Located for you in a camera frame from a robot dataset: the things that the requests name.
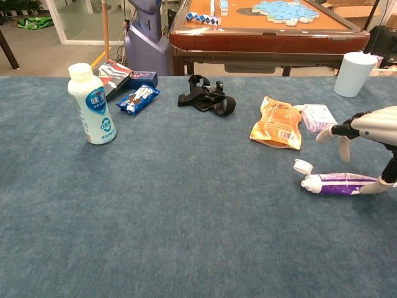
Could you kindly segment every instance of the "white flip cap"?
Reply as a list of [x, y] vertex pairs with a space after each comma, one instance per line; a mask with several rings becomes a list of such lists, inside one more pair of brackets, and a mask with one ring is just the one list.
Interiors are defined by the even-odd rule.
[[304, 160], [295, 160], [293, 169], [299, 173], [310, 175], [311, 171], [313, 170], [313, 165]]

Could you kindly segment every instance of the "bottle cap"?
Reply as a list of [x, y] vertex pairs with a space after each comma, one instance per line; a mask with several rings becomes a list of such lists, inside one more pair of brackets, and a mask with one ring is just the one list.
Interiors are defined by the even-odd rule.
[[69, 75], [76, 81], [84, 81], [92, 76], [92, 69], [88, 63], [77, 63], [69, 66]]
[[313, 170], [313, 166], [304, 160], [295, 160], [293, 169], [299, 173], [310, 175]]

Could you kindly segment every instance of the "snack bag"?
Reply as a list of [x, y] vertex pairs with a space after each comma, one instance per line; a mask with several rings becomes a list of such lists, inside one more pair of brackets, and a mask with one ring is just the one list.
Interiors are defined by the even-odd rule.
[[302, 136], [298, 125], [302, 117], [290, 104], [265, 96], [261, 105], [262, 119], [254, 125], [249, 138], [276, 148], [299, 150]]
[[136, 90], [134, 93], [131, 93], [121, 101], [116, 102], [116, 106], [130, 115], [137, 115], [137, 113], [150, 104], [153, 98], [158, 94], [160, 94], [160, 90], [143, 84], [141, 88]]

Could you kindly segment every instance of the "blue box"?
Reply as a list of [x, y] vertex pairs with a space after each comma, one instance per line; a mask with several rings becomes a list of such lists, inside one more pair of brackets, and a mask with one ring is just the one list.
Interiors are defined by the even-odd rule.
[[155, 71], [133, 71], [130, 79], [123, 85], [126, 89], [139, 89], [142, 84], [155, 88], [157, 86], [157, 72]]

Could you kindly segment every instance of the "robotic hand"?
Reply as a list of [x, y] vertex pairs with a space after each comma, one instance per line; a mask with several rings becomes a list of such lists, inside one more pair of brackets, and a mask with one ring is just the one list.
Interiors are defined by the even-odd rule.
[[360, 193], [383, 192], [397, 182], [397, 106], [358, 113], [341, 125], [323, 130], [316, 137], [316, 141], [324, 143], [335, 135], [339, 136], [339, 155], [345, 162], [350, 161], [350, 142], [357, 137], [384, 144], [386, 149], [393, 153], [393, 158], [382, 172], [382, 176], [376, 182], [360, 188]]

